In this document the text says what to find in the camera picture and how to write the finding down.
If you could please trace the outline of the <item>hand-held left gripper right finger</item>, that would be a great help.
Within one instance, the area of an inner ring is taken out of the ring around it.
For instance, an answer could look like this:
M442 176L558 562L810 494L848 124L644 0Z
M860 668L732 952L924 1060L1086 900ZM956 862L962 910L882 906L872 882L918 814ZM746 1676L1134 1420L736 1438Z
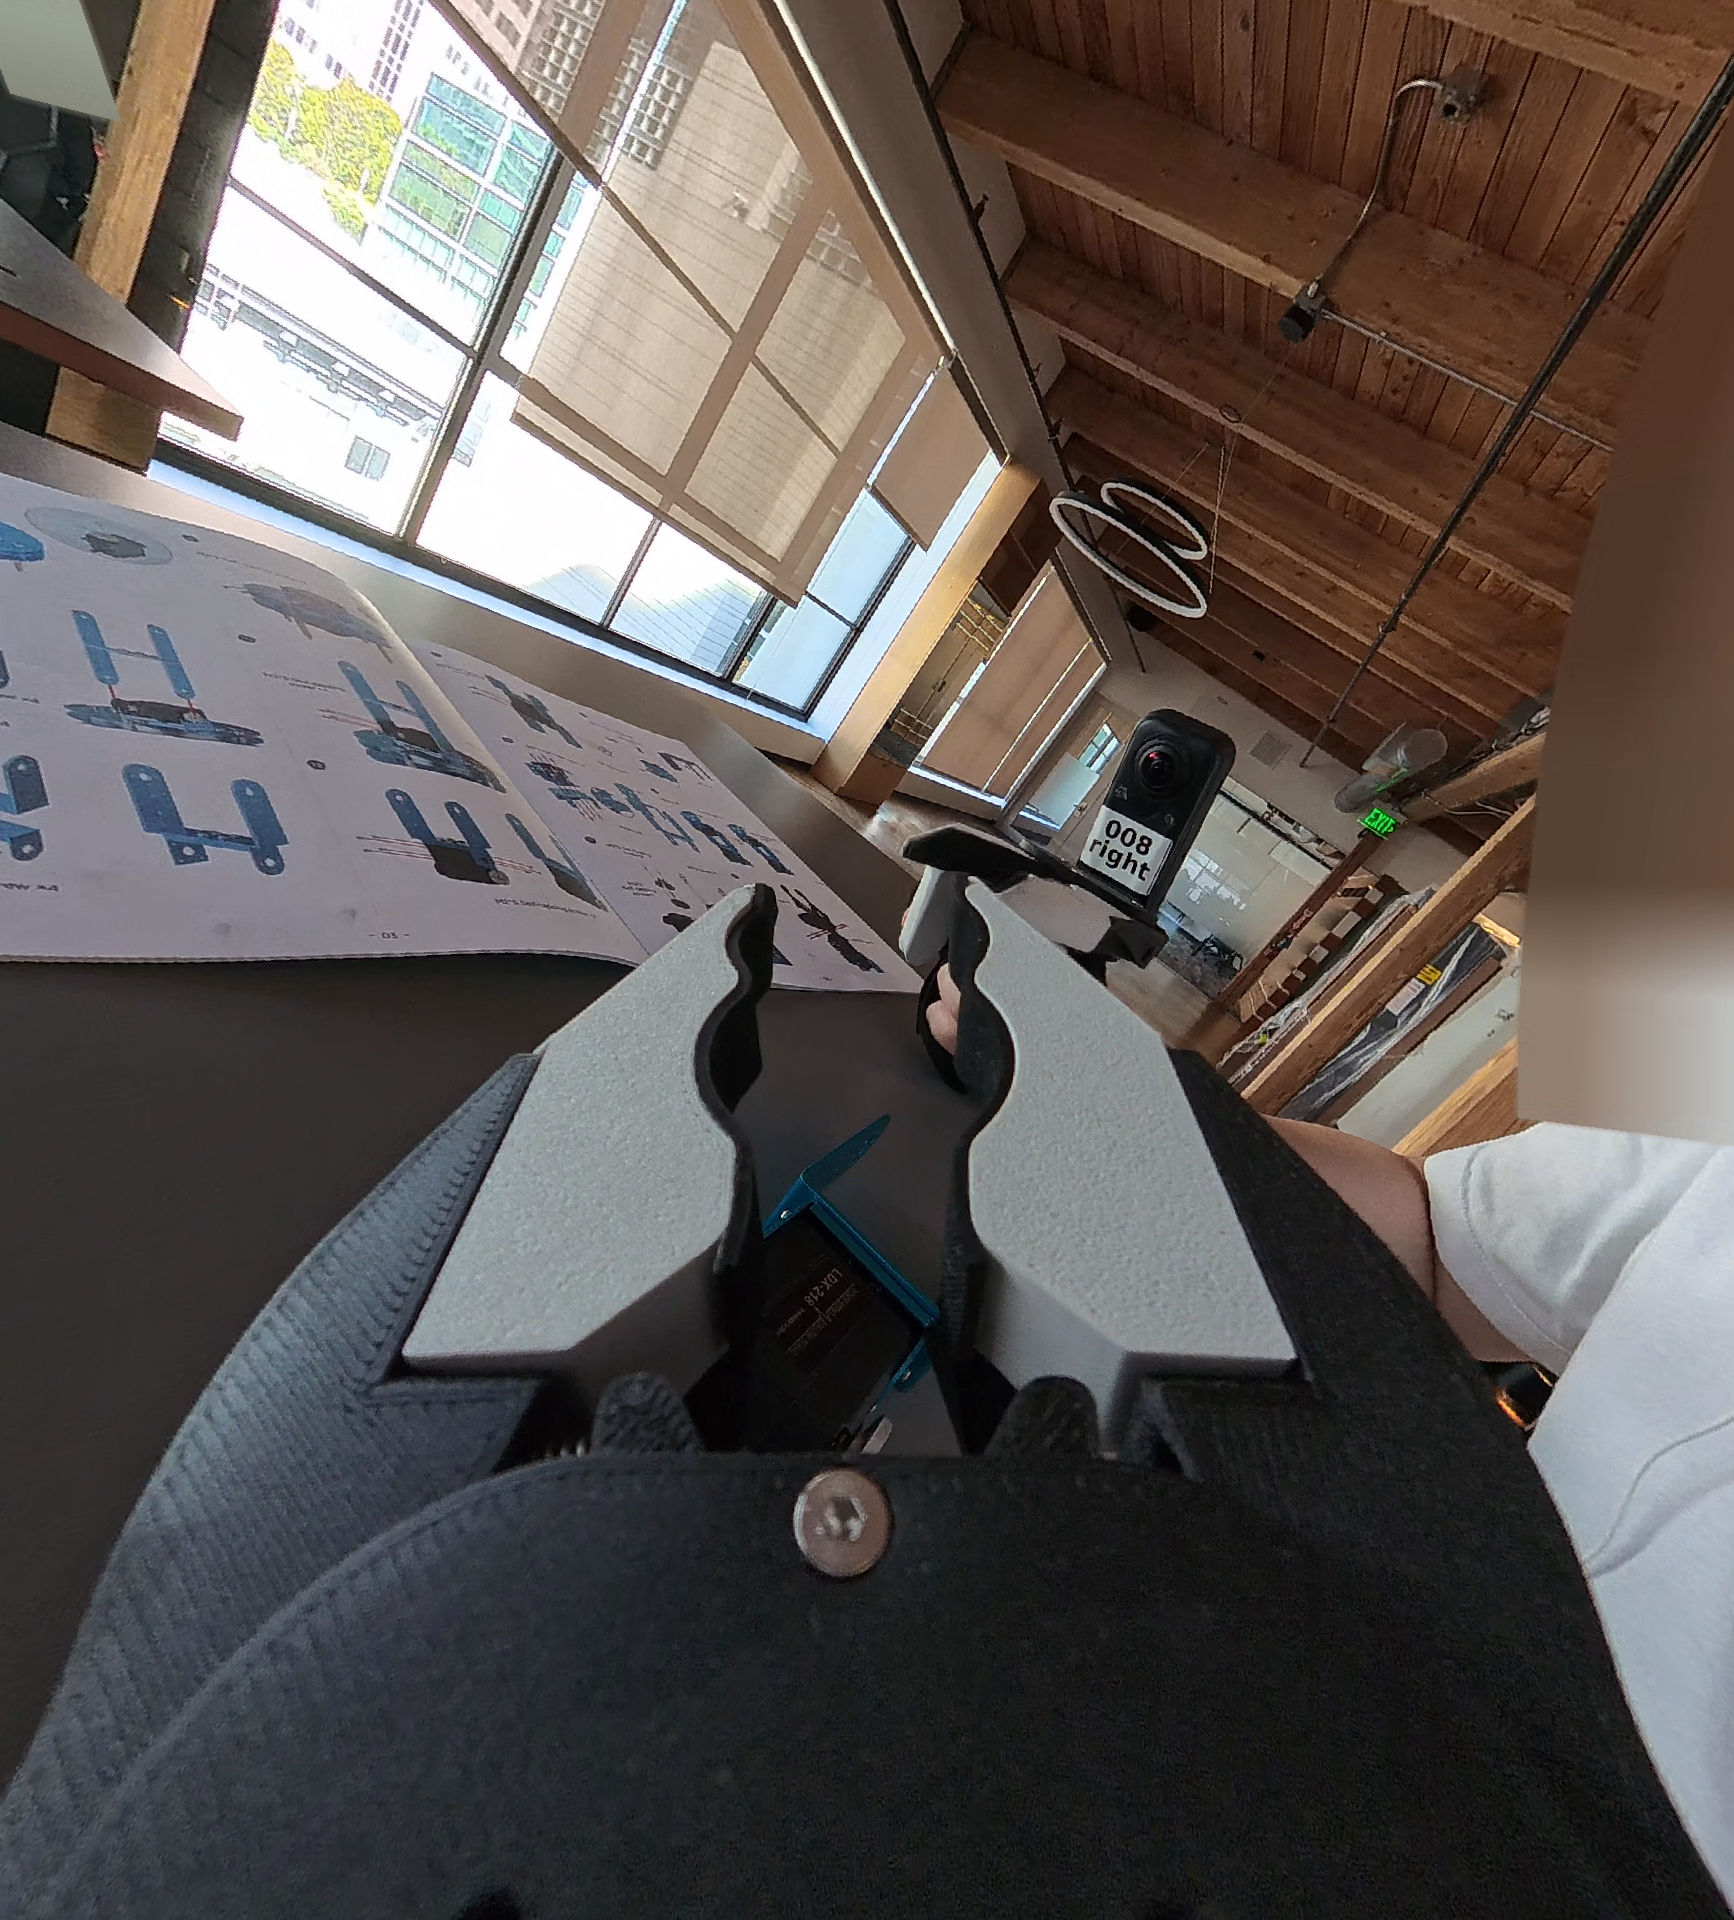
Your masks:
M1166 1044L974 878L954 906L954 1070L938 1364L1084 1386L1120 1450L1152 1378L1278 1378L1296 1346Z

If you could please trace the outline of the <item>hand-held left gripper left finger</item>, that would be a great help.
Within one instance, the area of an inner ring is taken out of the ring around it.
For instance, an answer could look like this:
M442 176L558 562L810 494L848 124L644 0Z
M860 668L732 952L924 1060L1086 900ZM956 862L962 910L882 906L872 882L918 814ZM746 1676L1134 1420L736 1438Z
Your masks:
M760 1238L736 1106L778 902L730 892L540 1048L404 1342L430 1374L692 1388L728 1350Z

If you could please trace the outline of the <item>black servo with blue bracket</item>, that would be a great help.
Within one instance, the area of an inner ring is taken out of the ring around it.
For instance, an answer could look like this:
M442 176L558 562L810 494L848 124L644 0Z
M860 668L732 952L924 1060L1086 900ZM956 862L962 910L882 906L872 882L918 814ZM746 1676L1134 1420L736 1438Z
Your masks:
M804 1166L762 1224L738 1438L750 1452L880 1454L916 1434L940 1312L830 1198L886 1128L878 1116Z

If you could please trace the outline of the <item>person's right forearm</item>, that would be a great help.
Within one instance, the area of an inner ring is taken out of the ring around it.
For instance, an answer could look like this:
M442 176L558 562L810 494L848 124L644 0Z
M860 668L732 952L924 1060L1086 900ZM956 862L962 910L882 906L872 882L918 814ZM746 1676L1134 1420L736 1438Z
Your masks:
M1438 1258L1424 1164L1316 1122L1272 1116L1268 1126L1382 1238L1434 1308L1450 1308L1454 1296L1446 1292Z

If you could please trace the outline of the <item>dark brown desk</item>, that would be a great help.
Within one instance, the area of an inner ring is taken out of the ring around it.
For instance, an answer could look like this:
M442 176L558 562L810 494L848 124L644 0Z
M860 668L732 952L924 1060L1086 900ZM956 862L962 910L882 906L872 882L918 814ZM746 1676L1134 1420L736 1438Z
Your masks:
M940 1644L816 1464L402 1348L572 958L0 964L0 1916L952 1916ZM906 1004L756 1012L820 1148Z

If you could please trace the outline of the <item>glass office partition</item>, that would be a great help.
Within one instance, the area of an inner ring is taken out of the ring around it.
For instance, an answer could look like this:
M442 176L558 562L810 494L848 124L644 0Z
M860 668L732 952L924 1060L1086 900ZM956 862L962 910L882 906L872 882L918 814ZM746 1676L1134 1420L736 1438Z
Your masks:
M1236 782L1210 804L1164 906L1180 930L1252 960L1344 858Z

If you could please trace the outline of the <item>diagonal wooden beam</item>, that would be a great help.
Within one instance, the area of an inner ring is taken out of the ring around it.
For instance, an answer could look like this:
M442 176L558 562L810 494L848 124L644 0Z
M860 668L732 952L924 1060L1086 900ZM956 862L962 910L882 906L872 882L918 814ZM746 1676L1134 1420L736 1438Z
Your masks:
M1274 1116L1304 1088L1418 970L1452 942L1528 862L1538 800L1530 796L1430 900L1378 948L1358 958L1342 986L1274 1054L1242 1098Z

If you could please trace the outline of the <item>small beige roller shade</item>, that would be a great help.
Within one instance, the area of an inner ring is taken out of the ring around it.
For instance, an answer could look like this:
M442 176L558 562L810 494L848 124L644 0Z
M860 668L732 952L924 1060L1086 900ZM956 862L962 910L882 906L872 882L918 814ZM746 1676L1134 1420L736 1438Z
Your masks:
M924 550L976 474L1004 460L982 420L960 362L942 360L868 480L880 508Z

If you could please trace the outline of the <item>printed assembly instruction sheet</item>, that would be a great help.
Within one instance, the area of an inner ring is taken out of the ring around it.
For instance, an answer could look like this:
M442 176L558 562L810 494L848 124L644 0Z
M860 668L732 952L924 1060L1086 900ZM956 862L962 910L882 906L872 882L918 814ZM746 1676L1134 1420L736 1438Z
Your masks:
M636 964L756 882L780 986L916 986L682 740L252 540L0 474L0 960Z

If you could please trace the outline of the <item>large beige roller shade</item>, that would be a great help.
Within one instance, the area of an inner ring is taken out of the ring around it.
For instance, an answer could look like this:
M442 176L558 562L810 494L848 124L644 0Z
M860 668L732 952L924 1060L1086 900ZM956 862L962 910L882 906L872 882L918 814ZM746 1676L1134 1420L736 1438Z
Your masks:
M772 4L446 4L584 186L518 426L784 600L940 358Z

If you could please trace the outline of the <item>metal conduit with junction box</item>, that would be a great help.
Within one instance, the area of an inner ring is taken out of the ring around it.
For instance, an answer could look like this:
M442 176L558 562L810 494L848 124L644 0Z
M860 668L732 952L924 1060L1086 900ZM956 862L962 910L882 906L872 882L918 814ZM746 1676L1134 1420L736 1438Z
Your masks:
M1278 332L1290 294L1248 296L1260 338L1302 372L1382 394L1464 446L1482 402L1528 388L1646 184L1654 102L1620 82L1460 24L1378 6L1304 12L1342 36L1258 44L1236 136L1320 216L1288 268L1306 286L1374 212L1328 280L1312 340Z

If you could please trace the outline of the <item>large glass window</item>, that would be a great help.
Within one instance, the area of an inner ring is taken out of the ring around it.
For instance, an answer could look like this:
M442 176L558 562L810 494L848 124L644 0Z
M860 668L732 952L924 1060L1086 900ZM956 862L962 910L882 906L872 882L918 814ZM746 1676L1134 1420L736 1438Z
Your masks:
M276 4L184 338L244 422L166 432L806 714L924 580L870 480L942 360L804 592L778 596L516 422L586 194L448 4Z

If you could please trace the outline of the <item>dark table with wooden edge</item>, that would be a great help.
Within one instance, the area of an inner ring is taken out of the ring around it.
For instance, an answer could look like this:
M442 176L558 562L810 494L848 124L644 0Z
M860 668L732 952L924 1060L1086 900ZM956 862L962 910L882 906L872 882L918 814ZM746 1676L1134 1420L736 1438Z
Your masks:
M236 440L242 416L120 300L0 200L0 340Z

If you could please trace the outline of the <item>black office chair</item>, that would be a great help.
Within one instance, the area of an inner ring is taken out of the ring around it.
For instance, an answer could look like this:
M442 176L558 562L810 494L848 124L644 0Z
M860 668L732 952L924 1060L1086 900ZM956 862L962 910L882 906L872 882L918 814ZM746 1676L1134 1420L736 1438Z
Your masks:
M94 122L10 92L0 70L0 200L74 256L98 176Z

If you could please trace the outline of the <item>silver air duct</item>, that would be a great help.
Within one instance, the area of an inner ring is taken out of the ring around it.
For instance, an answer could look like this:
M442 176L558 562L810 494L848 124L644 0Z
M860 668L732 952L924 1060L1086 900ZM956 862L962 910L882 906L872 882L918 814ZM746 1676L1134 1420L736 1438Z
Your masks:
M1334 810L1362 818L1406 780L1432 770L1450 748L1438 728L1394 728L1362 762L1358 774L1334 792Z

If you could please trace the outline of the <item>wooden post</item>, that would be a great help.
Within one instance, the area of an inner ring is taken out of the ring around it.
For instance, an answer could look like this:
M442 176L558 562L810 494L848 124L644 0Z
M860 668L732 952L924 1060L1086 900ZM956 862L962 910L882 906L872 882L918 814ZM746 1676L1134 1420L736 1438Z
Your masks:
M274 2L86 4L110 56L116 114L76 248L78 268L182 348L230 162L252 108Z

